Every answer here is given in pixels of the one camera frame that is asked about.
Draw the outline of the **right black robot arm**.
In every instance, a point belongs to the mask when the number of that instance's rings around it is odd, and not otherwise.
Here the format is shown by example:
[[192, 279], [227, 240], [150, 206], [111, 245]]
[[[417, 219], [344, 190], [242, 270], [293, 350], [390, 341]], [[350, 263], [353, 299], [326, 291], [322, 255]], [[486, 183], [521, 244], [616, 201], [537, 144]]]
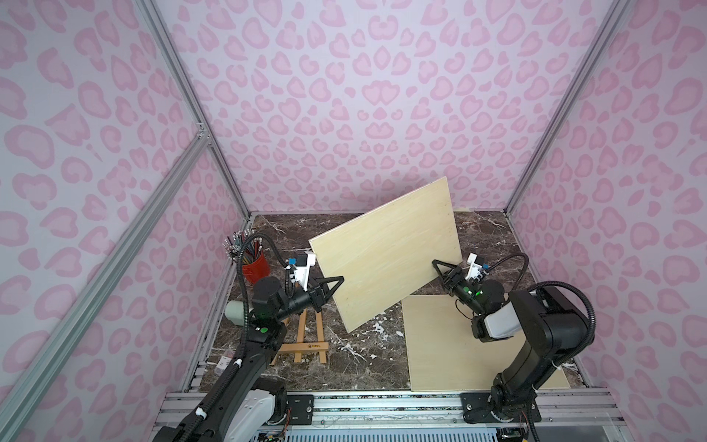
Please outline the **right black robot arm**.
[[517, 278], [506, 290], [491, 274], [501, 265], [521, 259], [521, 276], [530, 259], [523, 252], [488, 264], [471, 254], [466, 264], [434, 260], [432, 267], [443, 289], [457, 307], [473, 336], [484, 344], [500, 343], [517, 335], [525, 338], [510, 366], [493, 379], [486, 394], [464, 393], [463, 420], [469, 425], [525, 424], [541, 421], [537, 397], [542, 385], [567, 361], [590, 346], [597, 328], [596, 311], [581, 289], [561, 281], [543, 281], [521, 287]]

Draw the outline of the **wooden easel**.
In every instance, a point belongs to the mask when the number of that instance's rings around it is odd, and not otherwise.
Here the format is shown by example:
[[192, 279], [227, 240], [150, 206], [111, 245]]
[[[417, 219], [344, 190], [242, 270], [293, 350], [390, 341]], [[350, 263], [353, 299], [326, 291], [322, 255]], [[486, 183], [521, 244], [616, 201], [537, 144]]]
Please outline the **wooden easel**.
[[329, 341], [324, 333], [322, 313], [308, 309], [298, 317], [295, 340], [282, 345], [271, 366], [275, 366], [283, 357], [290, 357], [296, 365], [316, 357], [320, 364], [327, 365], [330, 350]]

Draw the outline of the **bunch of coloured pencils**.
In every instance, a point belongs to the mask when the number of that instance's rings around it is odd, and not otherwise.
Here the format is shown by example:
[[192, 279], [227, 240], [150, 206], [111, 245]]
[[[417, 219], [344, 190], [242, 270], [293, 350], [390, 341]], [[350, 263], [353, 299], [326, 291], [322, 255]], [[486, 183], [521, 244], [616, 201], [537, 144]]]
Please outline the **bunch of coloured pencils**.
[[260, 239], [254, 239], [248, 245], [245, 245], [247, 237], [252, 234], [251, 229], [234, 232], [227, 236], [222, 245], [226, 252], [226, 257], [233, 263], [241, 262], [243, 265], [255, 263], [263, 255], [263, 245]]

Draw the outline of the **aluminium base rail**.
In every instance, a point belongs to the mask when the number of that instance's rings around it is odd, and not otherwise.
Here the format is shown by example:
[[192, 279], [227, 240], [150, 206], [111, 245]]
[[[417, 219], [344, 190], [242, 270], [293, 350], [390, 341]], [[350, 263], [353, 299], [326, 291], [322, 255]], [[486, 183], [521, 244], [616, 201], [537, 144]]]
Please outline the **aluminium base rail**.
[[489, 392], [251, 392], [235, 414], [201, 393], [163, 401], [154, 441], [630, 441], [602, 389], [550, 389], [504, 411]]

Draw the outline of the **red pencil bucket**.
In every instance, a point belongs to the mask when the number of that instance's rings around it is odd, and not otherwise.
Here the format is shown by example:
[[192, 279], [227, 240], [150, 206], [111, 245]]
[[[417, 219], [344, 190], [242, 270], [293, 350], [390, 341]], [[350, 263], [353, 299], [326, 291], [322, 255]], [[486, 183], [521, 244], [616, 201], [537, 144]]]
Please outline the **red pencil bucket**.
[[247, 261], [242, 265], [242, 275], [251, 285], [255, 285], [270, 274], [271, 267], [263, 253], [260, 253], [254, 261]]

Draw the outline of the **plywood board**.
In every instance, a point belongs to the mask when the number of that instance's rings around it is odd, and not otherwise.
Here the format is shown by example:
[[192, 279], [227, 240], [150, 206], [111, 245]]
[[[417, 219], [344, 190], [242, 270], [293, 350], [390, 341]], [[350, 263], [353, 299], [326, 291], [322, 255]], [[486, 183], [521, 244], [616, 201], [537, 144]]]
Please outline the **plywood board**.
[[409, 296], [401, 305], [414, 392], [489, 390], [525, 342], [523, 333], [500, 342], [477, 340], [471, 310], [457, 308], [447, 295]]
[[309, 241], [322, 274], [342, 276], [333, 297], [348, 333], [437, 278], [432, 261], [462, 262], [446, 178]]

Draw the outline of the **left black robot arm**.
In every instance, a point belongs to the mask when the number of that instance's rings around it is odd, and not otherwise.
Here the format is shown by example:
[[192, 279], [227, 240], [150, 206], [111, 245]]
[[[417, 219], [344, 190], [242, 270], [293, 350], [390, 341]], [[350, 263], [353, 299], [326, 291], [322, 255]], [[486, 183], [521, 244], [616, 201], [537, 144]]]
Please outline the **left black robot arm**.
[[[265, 276], [248, 292], [245, 258], [268, 243], [285, 270], [285, 281]], [[311, 308], [322, 311], [344, 284], [342, 276], [321, 277], [309, 285], [307, 257], [283, 258], [274, 241], [263, 233], [228, 240], [237, 266], [242, 294], [242, 333], [235, 355], [213, 388], [174, 427], [162, 427], [156, 441], [250, 441], [266, 424], [288, 424], [285, 383], [263, 377], [285, 342], [285, 319]]]

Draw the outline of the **small pink packet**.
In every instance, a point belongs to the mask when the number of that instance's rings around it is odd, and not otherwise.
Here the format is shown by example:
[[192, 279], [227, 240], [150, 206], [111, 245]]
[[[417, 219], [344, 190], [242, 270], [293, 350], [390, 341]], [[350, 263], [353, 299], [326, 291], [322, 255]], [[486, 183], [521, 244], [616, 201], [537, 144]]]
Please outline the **small pink packet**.
[[228, 368], [231, 361], [232, 361], [231, 357], [226, 357], [225, 355], [222, 355], [222, 357], [220, 357], [217, 365], [215, 366], [215, 372], [221, 373], [221, 372], [225, 371]]

